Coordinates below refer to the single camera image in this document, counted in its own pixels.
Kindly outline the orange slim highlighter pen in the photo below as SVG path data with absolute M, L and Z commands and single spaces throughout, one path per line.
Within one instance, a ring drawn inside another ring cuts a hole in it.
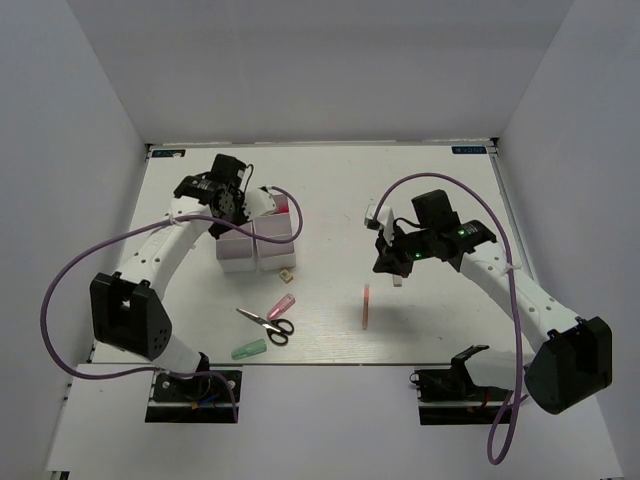
M 363 288 L 362 330 L 366 331 L 369 324 L 370 285 L 366 283 Z

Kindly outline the pink black highlighter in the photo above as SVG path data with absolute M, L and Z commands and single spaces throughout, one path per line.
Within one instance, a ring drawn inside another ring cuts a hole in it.
M 275 214 L 288 214 L 289 213 L 289 202 L 286 197 L 278 197 L 275 198 L 276 210 Z

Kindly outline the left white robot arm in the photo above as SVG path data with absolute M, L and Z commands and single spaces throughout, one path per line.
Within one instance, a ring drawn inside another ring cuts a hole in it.
M 113 274 L 99 273 L 90 284 L 95 339 L 178 373 L 177 387 L 191 399 L 210 390 L 209 360 L 173 332 L 162 298 L 201 235 L 217 238 L 248 221 L 241 187 L 247 169 L 237 158 L 218 154 L 210 170 L 185 177 L 165 213 L 169 224 L 154 228 Z

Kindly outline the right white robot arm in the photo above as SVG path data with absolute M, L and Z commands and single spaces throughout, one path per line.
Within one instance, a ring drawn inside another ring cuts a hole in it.
M 478 220 L 462 222 L 445 191 L 413 198 L 417 221 L 413 231 L 398 224 L 393 210 L 370 205 L 365 226 L 377 232 L 378 257 L 373 270 L 408 277 L 415 262 L 436 258 L 478 286 L 519 327 L 519 339 L 532 352 L 513 359 L 498 354 L 484 366 L 452 360 L 453 390 L 472 399 L 504 380 L 517 381 L 523 393 L 544 411 L 559 414 L 612 383 L 612 331 L 600 317 L 585 319 L 553 299 L 508 259 L 496 235 Z

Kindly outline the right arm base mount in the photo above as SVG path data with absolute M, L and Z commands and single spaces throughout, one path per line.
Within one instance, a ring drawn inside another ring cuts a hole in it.
M 449 369 L 420 369 L 409 376 L 421 426 L 491 425 L 508 390 L 480 387 Z

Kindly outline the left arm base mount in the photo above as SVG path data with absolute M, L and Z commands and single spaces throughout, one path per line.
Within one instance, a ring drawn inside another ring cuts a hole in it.
M 146 408 L 151 424 L 234 424 L 239 413 L 242 371 L 221 370 L 225 379 L 207 376 L 189 381 L 155 375 Z

